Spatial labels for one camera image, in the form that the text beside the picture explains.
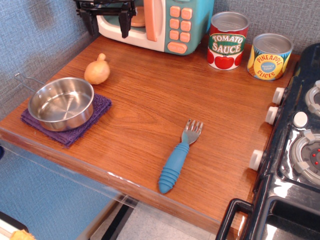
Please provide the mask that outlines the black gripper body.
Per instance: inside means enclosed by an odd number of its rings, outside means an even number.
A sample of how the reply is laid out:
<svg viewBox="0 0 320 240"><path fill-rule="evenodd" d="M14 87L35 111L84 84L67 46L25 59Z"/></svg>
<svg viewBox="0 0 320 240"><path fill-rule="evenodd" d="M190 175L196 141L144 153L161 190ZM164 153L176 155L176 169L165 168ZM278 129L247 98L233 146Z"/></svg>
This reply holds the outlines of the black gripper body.
<svg viewBox="0 0 320 240"><path fill-rule="evenodd" d="M91 16L136 15L134 0L75 0L76 11Z"/></svg>

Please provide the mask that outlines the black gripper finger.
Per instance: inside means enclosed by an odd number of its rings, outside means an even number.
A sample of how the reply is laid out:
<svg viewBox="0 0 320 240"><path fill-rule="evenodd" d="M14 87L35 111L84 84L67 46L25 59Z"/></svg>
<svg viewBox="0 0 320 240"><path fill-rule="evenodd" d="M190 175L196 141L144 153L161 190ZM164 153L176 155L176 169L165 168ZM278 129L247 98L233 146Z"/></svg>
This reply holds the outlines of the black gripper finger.
<svg viewBox="0 0 320 240"><path fill-rule="evenodd" d="M121 36L123 39L127 38L131 29L132 14L129 11L122 11L118 15L120 24Z"/></svg>
<svg viewBox="0 0 320 240"><path fill-rule="evenodd" d="M89 34L91 36L97 36L99 33L97 17L92 15L90 12L81 10L81 18Z"/></svg>

